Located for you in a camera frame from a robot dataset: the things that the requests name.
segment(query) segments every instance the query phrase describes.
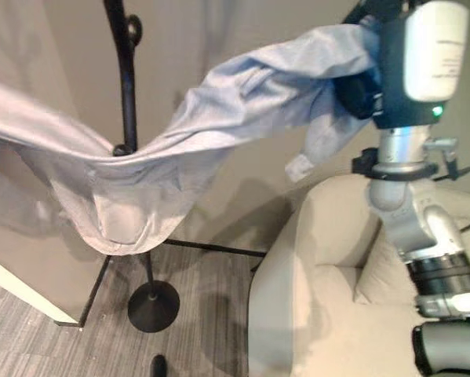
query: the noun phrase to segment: black hook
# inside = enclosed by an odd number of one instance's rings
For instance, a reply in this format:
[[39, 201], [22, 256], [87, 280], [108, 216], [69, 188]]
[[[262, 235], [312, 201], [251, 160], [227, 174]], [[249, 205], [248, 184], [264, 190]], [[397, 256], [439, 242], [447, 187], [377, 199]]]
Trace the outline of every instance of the black hook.
[[128, 36], [133, 44], [133, 48], [137, 47], [142, 39], [142, 23], [140, 18], [135, 14], [130, 14], [126, 19], [128, 25]]

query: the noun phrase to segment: stand leg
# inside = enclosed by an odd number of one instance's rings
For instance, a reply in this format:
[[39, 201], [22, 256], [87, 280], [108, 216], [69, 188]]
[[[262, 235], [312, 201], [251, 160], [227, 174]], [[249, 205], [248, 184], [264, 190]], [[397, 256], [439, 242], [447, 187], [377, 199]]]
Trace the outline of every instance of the stand leg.
[[147, 251], [145, 254], [146, 261], [146, 274], [148, 275], [149, 295], [151, 299], [156, 298], [155, 278], [153, 277], [153, 266], [151, 263], [151, 252]]
[[149, 251], [145, 264], [148, 282], [133, 292], [128, 303], [128, 318], [138, 330], [159, 332], [175, 321], [180, 307], [179, 294], [169, 283], [154, 280]]
[[166, 360], [163, 355], [156, 355], [151, 362], [151, 377], [166, 377]]

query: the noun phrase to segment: silver metal cylinder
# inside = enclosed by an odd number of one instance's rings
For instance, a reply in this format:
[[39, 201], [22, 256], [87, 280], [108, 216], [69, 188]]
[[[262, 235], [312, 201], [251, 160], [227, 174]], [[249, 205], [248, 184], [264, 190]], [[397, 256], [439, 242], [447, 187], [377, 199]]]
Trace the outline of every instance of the silver metal cylinder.
[[391, 128], [381, 131], [379, 163], [421, 163], [426, 158], [424, 143], [430, 126]]

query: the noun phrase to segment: green indicator light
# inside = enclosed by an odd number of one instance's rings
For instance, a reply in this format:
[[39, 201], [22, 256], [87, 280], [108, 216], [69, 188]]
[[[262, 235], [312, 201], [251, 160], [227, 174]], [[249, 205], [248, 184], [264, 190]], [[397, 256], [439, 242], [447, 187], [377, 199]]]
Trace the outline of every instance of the green indicator light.
[[433, 115], [434, 116], [441, 116], [444, 113], [444, 107], [443, 106], [435, 106], [433, 109]]

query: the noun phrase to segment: black shoe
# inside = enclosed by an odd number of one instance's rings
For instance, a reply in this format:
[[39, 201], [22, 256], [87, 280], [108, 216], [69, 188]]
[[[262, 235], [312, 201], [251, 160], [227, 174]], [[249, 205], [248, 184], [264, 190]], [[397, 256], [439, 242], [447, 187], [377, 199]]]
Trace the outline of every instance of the black shoe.
[[151, 377], [166, 377], [166, 360], [163, 355], [156, 355], [151, 362]]

